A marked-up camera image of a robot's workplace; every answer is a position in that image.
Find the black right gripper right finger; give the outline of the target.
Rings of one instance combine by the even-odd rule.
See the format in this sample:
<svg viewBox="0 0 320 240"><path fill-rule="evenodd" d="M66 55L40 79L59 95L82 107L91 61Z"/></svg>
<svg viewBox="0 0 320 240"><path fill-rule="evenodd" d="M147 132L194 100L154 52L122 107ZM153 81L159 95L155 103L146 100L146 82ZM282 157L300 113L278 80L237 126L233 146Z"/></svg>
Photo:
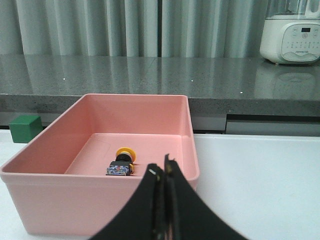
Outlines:
<svg viewBox="0 0 320 240"><path fill-rule="evenodd" d="M204 203L168 154L164 157L164 199L170 240L246 239Z"/></svg>

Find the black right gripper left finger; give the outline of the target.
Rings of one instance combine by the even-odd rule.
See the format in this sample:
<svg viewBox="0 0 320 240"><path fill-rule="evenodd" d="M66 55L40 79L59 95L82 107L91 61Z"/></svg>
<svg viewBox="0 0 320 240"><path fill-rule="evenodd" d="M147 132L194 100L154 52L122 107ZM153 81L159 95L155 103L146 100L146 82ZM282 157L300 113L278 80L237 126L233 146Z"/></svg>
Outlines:
<svg viewBox="0 0 320 240"><path fill-rule="evenodd" d="M147 165L135 192L119 213L92 240L163 240L164 172Z"/></svg>

